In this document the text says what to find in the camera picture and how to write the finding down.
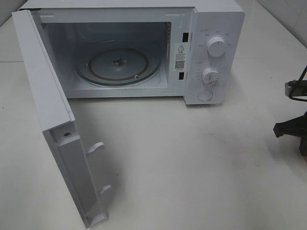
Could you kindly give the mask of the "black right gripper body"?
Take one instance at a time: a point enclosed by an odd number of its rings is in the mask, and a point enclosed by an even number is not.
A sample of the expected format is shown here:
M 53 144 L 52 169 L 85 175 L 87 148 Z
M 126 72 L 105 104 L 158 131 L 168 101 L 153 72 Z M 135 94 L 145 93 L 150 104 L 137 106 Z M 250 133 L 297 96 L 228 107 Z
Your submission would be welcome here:
M 307 156 L 307 131 L 300 129 L 299 136 L 301 137 L 299 151 L 303 157 Z

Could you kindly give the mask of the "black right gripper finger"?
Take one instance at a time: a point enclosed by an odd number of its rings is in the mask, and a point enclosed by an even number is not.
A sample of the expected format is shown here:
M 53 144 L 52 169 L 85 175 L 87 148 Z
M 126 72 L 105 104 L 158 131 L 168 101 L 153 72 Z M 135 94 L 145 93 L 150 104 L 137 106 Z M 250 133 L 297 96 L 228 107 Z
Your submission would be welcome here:
M 277 138 L 283 135 L 290 135 L 295 137 L 307 136 L 307 117 L 305 115 L 282 122 L 276 123 L 273 131 Z

